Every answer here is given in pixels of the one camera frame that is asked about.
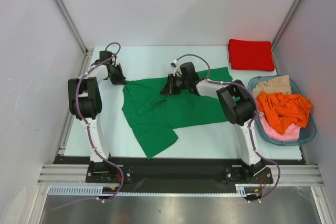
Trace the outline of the green t-shirt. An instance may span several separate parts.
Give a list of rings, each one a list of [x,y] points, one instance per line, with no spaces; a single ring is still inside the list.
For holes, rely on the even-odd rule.
[[[175,129],[226,122],[219,101],[188,90],[161,95],[166,78],[128,81],[122,111],[148,159],[176,143]]]

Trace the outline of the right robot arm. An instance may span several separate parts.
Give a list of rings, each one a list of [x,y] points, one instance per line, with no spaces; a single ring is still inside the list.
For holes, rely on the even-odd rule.
[[[233,82],[214,81],[200,78],[192,62],[179,65],[177,60],[171,63],[173,73],[167,77],[167,83],[160,92],[163,95],[177,95],[182,90],[191,94],[217,99],[226,119],[234,125],[238,135],[243,162],[239,179],[254,183],[266,168],[258,153],[254,138],[257,102],[251,92],[240,80]]]

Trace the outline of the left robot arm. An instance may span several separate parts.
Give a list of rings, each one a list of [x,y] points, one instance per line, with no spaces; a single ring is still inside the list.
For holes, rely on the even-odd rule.
[[[80,121],[90,146],[88,183],[110,183],[115,177],[122,181],[122,171],[112,163],[100,125],[102,98],[99,84],[105,80],[110,80],[113,85],[127,83],[117,54],[106,49],[100,51],[99,58],[86,73],[68,80],[69,111]]]

